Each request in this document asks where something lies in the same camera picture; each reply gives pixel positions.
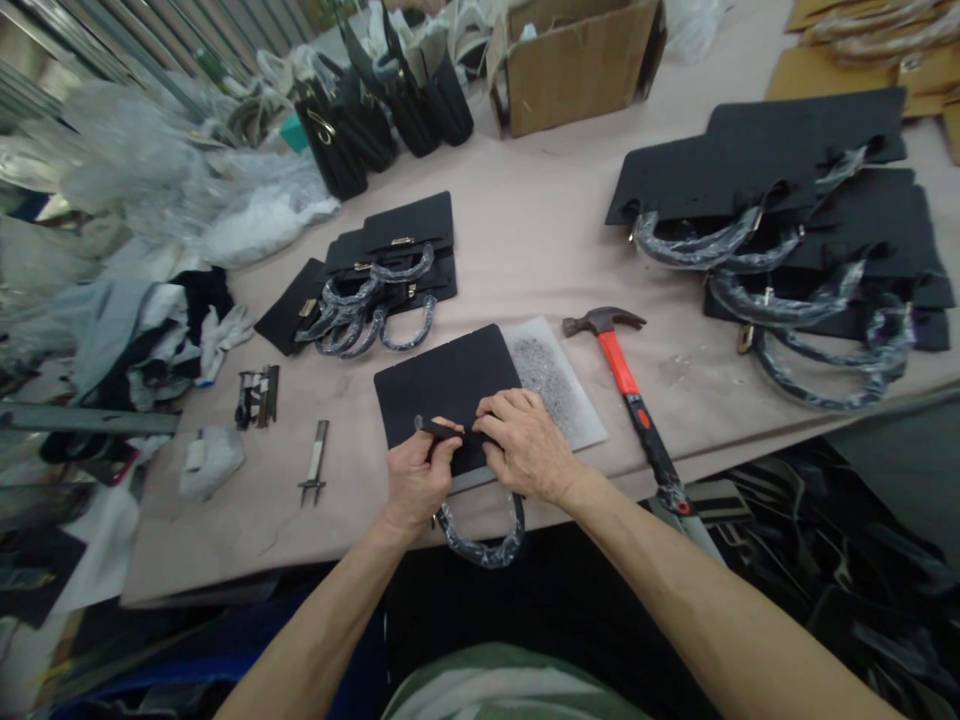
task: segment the claw hammer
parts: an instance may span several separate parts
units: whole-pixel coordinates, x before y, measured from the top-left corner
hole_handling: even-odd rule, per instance
[[[637,435],[640,436],[640,444],[647,455],[650,467],[653,468],[653,475],[657,481],[657,499],[663,508],[676,518],[677,527],[687,537],[725,565],[716,544],[704,527],[703,520],[690,503],[673,460],[670,459],[657,426],[653,424],[650,411],[640,395],[637,381],[633,379],[633,373],[630,372],[630,367],[623,357],[620,341],[617,340],[617,333],[614,330],[614,325],[617,323],[640,330],[647,321],[621,308],[601,307],[591,310],[582,318],[564,320],[563,334],[566,337],[573,337],[581,330],[590,330],[597,336],[600,347],[607,356],[607,362],[613,370],[620,394],[623,395],[623,402],[630,413],[630,421]]]

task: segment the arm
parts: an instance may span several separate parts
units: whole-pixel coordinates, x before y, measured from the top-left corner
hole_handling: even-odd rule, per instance
[[[428,458],[433,442],[419,431],[390,451],[386,507],[267,646],[217,720],[326,716],[397,565],[450,490],[450,460],[462,441],[442,442]]]
[[[535,393],[499,393],[477,414],[474,429],[500,445],[484,447],[500,482],[584,529],[725,718],[901,717],[749,583],[579,463]]]

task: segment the small metal part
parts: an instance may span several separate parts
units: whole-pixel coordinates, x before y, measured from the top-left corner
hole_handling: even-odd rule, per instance
[[[317,500],[320,497],[320,490],[326,487],[326,483],[320,480],[320,464],[323,461],[323,446],[327,437],[327,428],[330,426],[329,420],[321,420],[317,423],[317,435],[313,441],[313,455],[310,457],[310,469],[307,471],[307,481],[297,485],[302,488],[300,493],[300,507],[303,507],[304,500],[307,497],[307,491],[313,489],[313,506],[317,506]]]
[[[435,423],[433,420],[425,420],[423,415],[417,415],[413,419],[413,426],[417,430],[423,430],[425,433],[430,433],[437,440],[450,440],[452,438],[458,437],[463,438],[463,433],[457,432],[451,428]]]

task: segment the table surface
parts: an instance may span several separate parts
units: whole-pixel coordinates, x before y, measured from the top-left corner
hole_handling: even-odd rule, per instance
[[[649,99],[622,111],[520,139],[501,141],[482,93],[468,98],[476,132],[459,148],[443,146],[422,160],[404,153],[342,213],[307,230],[286,250],[230,274],[231,291],[255,315],[264,313],[310,257],[359,228],[373,213],[449,190],[453,196],[459,295],[438,306],[425,352],[488,323],[501,327],[545,315],[560,335],[562,318],[619,305],[648,321],[620,341],[664,442],[684,481],[835,429],[854,418],[810,410],[783,396],[751,357],[735,352],[737,326],[701,313],[701,279],[659,269],[638,257],[624,228],[605,227],[623,156],[638,147],[702,133],[723,102],[757,101],[781,49],[790,0],[741,0],[727,13],[714,47],[692,67],[663,63]],[[960,171],[934,121],[907,126],[911,167],[928,194],[941,258],[960,277]],[[960,313],[950,311],[954,342]],[[394,338],[412,335],[419,312],[390,320]],[[824,339],[826,347],[850,347]],[[635,500],[653,494],[653,476],[603,354],[589,333],[562,340],[610,439],[579,453]],[[886,406],[960,378],[960,350],[915,352]],[[154,459],[124,604],[136,604],[257,571],[342,557],[361,537],[387,494],[386,440],[373,386],[376,372],[403,360],[375,346],[347,363],[307,348],[283,358],[259,335],[227,354],[217,383],[194,390],[180,432]],[[206,503],[178,495],[185,448],[196,430],[232,424],[237,373],[279,363],[278,422],[243,434],[246,460]],[[848,391],[797,374],[819,388]],[[330,421],[317,507],[300,508],[316,423]],[[458,529],[489,538],[508,531],[502,489],[477,488],[452,499]],[[527,501],[528,528],[568,520]],[[427,532],[420,545],[443,541]]]

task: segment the hand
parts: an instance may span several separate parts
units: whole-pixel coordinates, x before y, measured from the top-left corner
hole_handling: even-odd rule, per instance
[[[434,422],[464,432],[463,425],[456,425],[444,418]],[[391,527],[416,536],[429,522],[450,492],[453,480],[450,477],[450,461],[463,440],[451,438],[430,448],[436,438],[423,430],[402,445],[387,453],[390,469],[390,497],[384,508],[384,518]]]
[[[480,401],[477,417],[474,431],[500,445],[484,443],[483,451],[507,490],[560,505],[586,471],[535,392],[501,390]]]

